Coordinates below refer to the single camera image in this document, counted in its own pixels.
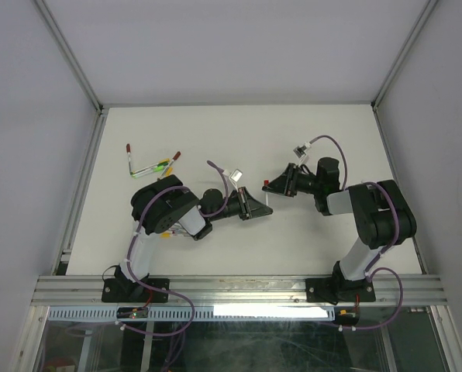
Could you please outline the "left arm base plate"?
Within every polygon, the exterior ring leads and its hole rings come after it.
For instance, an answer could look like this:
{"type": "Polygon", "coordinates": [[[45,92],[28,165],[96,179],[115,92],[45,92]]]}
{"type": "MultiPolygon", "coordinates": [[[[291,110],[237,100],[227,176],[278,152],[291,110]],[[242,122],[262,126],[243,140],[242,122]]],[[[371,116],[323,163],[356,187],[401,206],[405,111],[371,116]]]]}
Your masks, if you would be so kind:
{"type": "Polygon", "coordinates": [[[104,303],[145,303],[168,302],[168,294],[150,290],[128,279],[108,278],[104,280],[101,301],[104,303]]]}

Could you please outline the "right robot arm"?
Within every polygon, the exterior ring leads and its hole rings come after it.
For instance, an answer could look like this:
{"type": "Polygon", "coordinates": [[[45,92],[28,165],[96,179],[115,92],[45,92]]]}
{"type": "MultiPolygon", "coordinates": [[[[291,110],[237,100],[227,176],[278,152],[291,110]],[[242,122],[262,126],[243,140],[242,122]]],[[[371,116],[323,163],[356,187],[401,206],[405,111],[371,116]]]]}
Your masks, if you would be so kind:
{"type": "Polygon", "coordinates": [[[336,262],[329,282],[330,293],[339,300],[350,298],[357,284],[370,279],[371,268],[387,251],[416,234],[415,216],[395,181],[368,181],[342,188],[340,162],[331,157],[321,158],[315,173],[304,164],[289,163],[262,190],[290,198],[298,193],[312,195],[322,215],[353,216],[357,240],[336,262]]]}

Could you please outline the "red brown capped pen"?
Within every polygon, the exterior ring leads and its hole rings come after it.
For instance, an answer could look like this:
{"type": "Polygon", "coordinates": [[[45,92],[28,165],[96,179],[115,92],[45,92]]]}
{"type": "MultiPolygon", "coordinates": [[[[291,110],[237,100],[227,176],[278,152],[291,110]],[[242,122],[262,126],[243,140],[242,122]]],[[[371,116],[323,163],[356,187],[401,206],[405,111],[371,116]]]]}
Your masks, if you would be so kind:
{"type": "Polygon", "coordinates": [[[176,160],[180,157],[181,155],[181,152],[178,151],[176,152],[176,154],[170,159],[169,163],[167,164],[167,166],[163,169],[161,175],[160,175],[160,179],[161,178],[165,178],[167,177],[168,175],[171,174],[172,170],[173,170],[173,166],[174,166],[174,163],[176,162],[176,160]]]}

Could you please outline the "right frame post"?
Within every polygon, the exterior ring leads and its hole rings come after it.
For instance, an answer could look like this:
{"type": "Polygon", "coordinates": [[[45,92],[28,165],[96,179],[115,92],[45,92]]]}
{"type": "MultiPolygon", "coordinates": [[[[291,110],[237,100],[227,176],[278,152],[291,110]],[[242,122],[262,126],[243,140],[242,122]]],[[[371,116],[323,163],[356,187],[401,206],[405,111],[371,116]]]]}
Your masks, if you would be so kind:
{"type": "Polygon", "coordinates": [[[415,43],[417,42],[420,34],[426,27],[431,15],[434,13],[436,7],[440,4],[440,0],[427,0],[424,3],[421,11],[419,12],[415,22],[413,23],[408,35],[406,36],[401,48],[397,52],[395,59],[393,60],[388,73],[385,75],[384,80],[377,94],[371,102],[371,107],[374,111],[378,110],[378,107],[383,102],[386,94],[389,92],[394,80],[396,79],[399,71],[402,69],[404,62],[409,57],[415,43]]]}

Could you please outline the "pile of capped pens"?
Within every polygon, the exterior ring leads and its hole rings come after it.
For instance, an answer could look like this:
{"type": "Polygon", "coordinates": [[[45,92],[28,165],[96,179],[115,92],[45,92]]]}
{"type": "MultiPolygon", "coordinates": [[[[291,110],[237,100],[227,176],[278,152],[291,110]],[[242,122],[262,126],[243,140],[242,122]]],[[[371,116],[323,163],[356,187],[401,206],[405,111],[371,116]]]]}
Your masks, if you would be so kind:
{"type": "Polygon", "coordinates": [[[161,238],[171,238],[171,237],[191,237],[191,235],[185,229],[168,229],[160,234],[161,238]]]}

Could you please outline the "green capped pen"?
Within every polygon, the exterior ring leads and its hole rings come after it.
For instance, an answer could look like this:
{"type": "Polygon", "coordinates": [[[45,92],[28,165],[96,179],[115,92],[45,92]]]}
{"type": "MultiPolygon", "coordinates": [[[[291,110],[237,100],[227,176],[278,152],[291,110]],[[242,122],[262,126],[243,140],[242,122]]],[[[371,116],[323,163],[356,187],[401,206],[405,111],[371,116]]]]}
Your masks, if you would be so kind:
{"type": "Polygon", "coordinates": [[[150,166],[150,167],[145,167],[141,170],[138,170],[138,171],[134,171],[131,173],[131,177],[133,178],[140,178],[140,177],[144,177],[148,174],[154,174],[154,173],[159,173],[161,171],[164,170],[164,168],[168,165],[168,162],[162,162],[162,163],[158,163],[158,164],[155,164],[153,166],[150,166]]]}

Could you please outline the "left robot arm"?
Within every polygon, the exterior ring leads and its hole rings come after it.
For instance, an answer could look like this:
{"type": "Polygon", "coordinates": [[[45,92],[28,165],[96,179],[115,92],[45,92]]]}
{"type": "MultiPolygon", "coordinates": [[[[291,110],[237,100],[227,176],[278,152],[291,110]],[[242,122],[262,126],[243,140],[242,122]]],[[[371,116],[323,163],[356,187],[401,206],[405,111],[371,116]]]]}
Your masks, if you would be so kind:
{"type": "Polygon", "coordinates": [[[149,275],[152,249],[147,240],[152,234],[162,234],[172,228],[198,241],[212,231],[212,222],[239,217],[246,221],[273,214],[273,209],[256,200],[245,187],[230,191],[210,188],[197,196],[174,175],[138,190],[131,198],[131,216],[137,223],[126,258],[119,264],[115,276],[122,278],[118,291],[129,301],[143,297],[149,275]]]}

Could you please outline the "aluminium front rail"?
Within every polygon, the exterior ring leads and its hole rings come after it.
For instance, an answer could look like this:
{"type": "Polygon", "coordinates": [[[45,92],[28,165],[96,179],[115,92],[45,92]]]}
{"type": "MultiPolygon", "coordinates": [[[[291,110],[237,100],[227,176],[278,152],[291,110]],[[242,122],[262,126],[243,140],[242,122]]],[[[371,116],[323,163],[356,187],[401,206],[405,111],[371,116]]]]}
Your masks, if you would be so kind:
{"type": "MultiPolygon", "coordinates": [[[[104,280],[101,276],[41,276],[31,303],[38,306],[52,305],[103,305],[127,304],[101,301],[104,280]]],[[[186,306],[192,301],[197,306],[225,303],[271,303],[274,305],[324,305],[306,300],[305,276],[152,276],[151,285],[168,294],[167,305],[186,306]]],[[[447,305],[447,297],[441,280],[436,275],[392,274],[374,277],[375,302],[365,306],[423,307],[447,305]]]]}

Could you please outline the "left frame post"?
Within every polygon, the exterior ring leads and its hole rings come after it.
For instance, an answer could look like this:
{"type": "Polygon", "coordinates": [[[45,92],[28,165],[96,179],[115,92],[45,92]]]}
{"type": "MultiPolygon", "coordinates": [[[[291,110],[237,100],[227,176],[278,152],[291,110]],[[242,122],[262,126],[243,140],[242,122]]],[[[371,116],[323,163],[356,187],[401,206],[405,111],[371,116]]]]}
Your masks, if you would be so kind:
{"type": "Polygon", "coordinates": [[[96,95],[94,88],[89,82],[78,59],[74,55],[74,52],[63,31],[61,30],[55,16],[53,15],[49,5],[44,0],[32,0],[32,3],[40,18],[44,21],[45,26],[48,29],[53,41],[55,42],[66,64],[70,68],[71,73],[79,84],[81,90],[84,92],[86,98],[91,103],[95,111],[97,113],[101,113],[103,104],[96,95]]]}

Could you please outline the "yellow capped pen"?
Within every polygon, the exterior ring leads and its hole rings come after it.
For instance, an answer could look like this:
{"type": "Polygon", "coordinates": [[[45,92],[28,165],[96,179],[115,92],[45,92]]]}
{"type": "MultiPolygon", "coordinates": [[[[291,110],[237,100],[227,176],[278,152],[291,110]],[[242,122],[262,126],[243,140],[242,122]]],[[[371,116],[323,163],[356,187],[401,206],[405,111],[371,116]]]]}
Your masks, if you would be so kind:
{"type": "Polygon", "coordinates": [[[170,161],[170,158],[160,160],[160,161],[156,162],[155,164],[151,164],[151,165],[149,165],[147,167],[141,168],[140,170],[136,170],[135,174],[142,174],[144,172],[148,172],[148,171],[151,171],[153,169],[157,170],[159,167],[165,167],[165,166],[167,166],[169,161],[170,161]]]}

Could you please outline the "frame post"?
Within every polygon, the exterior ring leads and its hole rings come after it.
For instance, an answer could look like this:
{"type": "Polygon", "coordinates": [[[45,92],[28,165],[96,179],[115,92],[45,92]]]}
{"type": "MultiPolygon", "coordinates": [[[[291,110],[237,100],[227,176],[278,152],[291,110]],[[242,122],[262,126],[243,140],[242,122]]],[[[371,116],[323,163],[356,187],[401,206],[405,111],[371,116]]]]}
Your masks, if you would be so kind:
{"type": "Polygon", "coordinates": [[[409,57],[415,43],[417,42],[420,34],[426,27],[431,15],[434,13],[436,7],[440,4],[440,0],[427,0],[424,3],[421,11],[419,12],[415,22],[413,23],[408,35],[406,36],[401,48],[397,52],[395,59],[393,60],[388,73],[385,75],[384,80],[377,94],[371,102],[371,107],[374,111],[378,110],[378,107],[383,102],[386,94],[389,92],[394,80],[396,79],[399,71],[402,69],[404,62],[409,57]]]}
{"type": "Polygon", "coordinates": [[[89,82],[78,59],[74,55],[74,52],[63,31],[61,30],[55,16],[53,15],[49,5],[44,0],[32,0],[32,3],[40,18],[44,21],[45,26],[48,29],[53,41],[55,42],[66,64],[70,68],[71,73],[79,84],[81,90],[84,92],[86,98],[91,103],[95,111],[97,113],[101,113],[103,104],[96,95],[94,88],[89,82]]]}

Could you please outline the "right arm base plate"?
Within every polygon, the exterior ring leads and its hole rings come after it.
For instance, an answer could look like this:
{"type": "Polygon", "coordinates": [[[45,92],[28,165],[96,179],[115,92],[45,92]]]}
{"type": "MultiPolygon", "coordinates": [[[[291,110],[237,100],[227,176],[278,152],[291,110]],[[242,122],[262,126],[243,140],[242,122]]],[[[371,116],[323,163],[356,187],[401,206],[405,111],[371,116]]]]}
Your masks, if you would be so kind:
{"type": "Polygon", "coordinates": [[[335,277],[310,277],[305,280],[306,300],[309,303],[375,302],[373,284],[367,280],[347,281],[335,277]]]}

